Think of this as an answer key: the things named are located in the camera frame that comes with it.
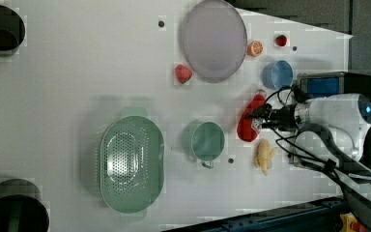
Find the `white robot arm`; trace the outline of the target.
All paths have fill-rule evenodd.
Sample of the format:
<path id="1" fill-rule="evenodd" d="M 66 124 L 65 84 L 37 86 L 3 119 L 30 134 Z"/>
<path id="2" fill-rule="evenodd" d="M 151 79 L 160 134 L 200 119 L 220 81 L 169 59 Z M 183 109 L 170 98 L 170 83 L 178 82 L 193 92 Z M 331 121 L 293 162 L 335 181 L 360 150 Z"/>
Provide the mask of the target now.
<path id="1" fill-rule="evenodd" d="M 334 181 L 354 216 L 371 230 L 371 168 L 360 162 L 371 129 L 369 99 L 361 94 L 304 98 L 279 109 L 264 103 L 244 118 L 287 142 L 297 166 Z"/>

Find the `black robotic hand gripper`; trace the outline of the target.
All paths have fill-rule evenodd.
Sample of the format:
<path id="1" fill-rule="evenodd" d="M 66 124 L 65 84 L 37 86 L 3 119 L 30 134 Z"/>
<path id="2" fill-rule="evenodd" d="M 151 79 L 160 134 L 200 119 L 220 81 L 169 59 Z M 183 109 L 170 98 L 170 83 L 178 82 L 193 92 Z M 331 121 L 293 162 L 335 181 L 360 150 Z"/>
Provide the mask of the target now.
<path id="1" fill-rule="evenodd" d="M 261 119 L 264 129 L 295 131 L 298 128 L 293 105 L 273 109 L 269 103 L 266 103 L 249 111 L 246 118 Z"/>

